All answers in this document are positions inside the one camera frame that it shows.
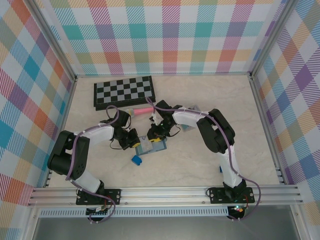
black and white checkered pattern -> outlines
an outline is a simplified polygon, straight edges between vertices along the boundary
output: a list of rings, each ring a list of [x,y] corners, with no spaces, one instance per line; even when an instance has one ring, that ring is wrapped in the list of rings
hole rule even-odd
[[[105,109],[108,105],[125,107],[144,104],[146,97],[150,97],[153,102],[155,101],[151,76],[94,84],[94,106],[97,111]]]

pink marker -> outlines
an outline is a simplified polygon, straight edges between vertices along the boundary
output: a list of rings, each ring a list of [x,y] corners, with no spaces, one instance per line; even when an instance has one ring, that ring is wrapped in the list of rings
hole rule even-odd
[[[128,114],[130,114],[131,117],[134,117],[136,115],[140,114],[147,114],[147,113],[152,113],[154,111],[153,107],[146,107],[146,108],[128,108],[125,110]]]

black cable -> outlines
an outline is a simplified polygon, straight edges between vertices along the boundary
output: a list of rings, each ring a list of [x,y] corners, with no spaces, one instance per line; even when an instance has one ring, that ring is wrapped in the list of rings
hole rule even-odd
[[[114,148],[111,146],[111,144],[114,142],[114,139],[112,138],[111,142],[110,142],[110,148],[114,149],[114,150],[122,150],[122,148]]]
[[[178,131],[178,132],[176,132],[175,134],[173,134],[173,135],[169,135],[169,136],[167,136],[167,137],[171,138],[171,137],[174,137],[175,135],[177,135],[178,133],[180,133],[181,128],[180,128],[180,127],[178,127],[177,125],[175,125],[175,126],[179,129],[179,131]]]
[[[208,191],[210,190],[210,187],[209,188],[207,188],[207,190],[205,191],[205,195],[208,197],[208,198],[210,198],[210,196],[208,195]]]
[[[126,130],[126,129],[130,128],[130,126],[131,126],[131,115],[129,115],[129,117],[130,117],[130,123],[129,123],[129,126],[127,126],[126,128],[123,128],[124,130]]]

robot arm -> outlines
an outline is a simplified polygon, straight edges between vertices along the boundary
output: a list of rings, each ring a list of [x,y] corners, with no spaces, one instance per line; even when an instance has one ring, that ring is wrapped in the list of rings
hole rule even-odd
[[[209,114],[212,117],[215,117],[216,120],[218,120],[218,123],[222,125],[225,132],[229,132],[229,143],[231,145],[231,159],[232,159],[232,166],[233,168],[239,173],[239,168],[235,156],[235,142],[234,142],[234,136],[235,132],[227,122],[227,120],[224,118],[224,116],[221,114],[221,112],[217,109],[213,109],[211,112],[204,112],[206,114]],[[215,131],[213,129],[213,122],[211,122],[209,119],[207,119],[204,115],[200,114],[194,114],[191,112],[183,112],[183,111],[176,111],[172,115],[174,121],[178,125],[187,125],[194,128],[198,128],[200,130],[200,133],[203,137],[205,145],[214,153],[217,153],[220,161],[220,166],[223,172],[223,182],[228,185],[231,188],[234,188],[238,186],[242,179],[235,174],[235,172],[230,167],[230,161],[229,161],[229,153],[226,151],[227,149],[220,148],[219,149],[219,140],[217,139],[219,136],[219,130]]]
[[[97,126],[96,129],[86,131],[78,138],[74,153],[74,165],[70,175],[72,181],[91,193],[104,195],[104,183],[86,170],[88,151],[98,143],[113,139],[118,140],[123,150],[138,146],[140,140],[136,129],[123,128],[128,125],[129,118],[130,115],[127,112],[119,110],[116,122],[106,125],[113,118],[103,120],[99,124],[100,127]],[[59,134],[47,163],[50,170],[67,176],[72,156],[69,151],[73,148],[76,136],[77,134],[66,130]]]
[[[187,125],[198,128],[205,145],[214,153],[217,153],[220,161],[220,166],[223,173],[223,186],[225,188],[225,195],[231,200],[236,201],[237,198],[242,197],[242,192],[247,187],[246,181],[239,177],[231,168],[228,147],[219,129],[214,129],[215,124],[208,117],[201,114],[194,114],[192,112],[181,111],[186,110],[181,105],[174,107],[169,106],[165,101],[160,101],[156,107],[161,109],[179,109],[180,111],[163,111],[157,110],[163,120],[157,125],[151,124],[148,131],[148,138],[152,142],[157,142],[170,137],[170,130],[175,125]],[[231,161],[233,168],[239,173],[239,167],[235,156],[235,131],[227,122],[225,117],[217,109],[210,112],[204,112],[213,117],[217,123],[222,127],[223,132],[231,148]]]

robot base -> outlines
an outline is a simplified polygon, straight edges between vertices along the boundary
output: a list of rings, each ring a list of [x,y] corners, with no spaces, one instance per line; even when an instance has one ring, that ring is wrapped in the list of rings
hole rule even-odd
[[[251,187],[246,187],[239,197],[234,201],[226,195],[224,187],[211,187],[207,190],[207,196],[210,198],[211,204],[253,204],[255,202],[254,192]]]
[[[121,189],[104,189],[104,196],[111,198],[115,205],[120,204],[121,199]],[[77,191],[77,198],[75,201],[76,205],[110,205],[111,202],[109,200],[106,200],[104,198],[93,196],[89,193],[86,193],[84,191]]]

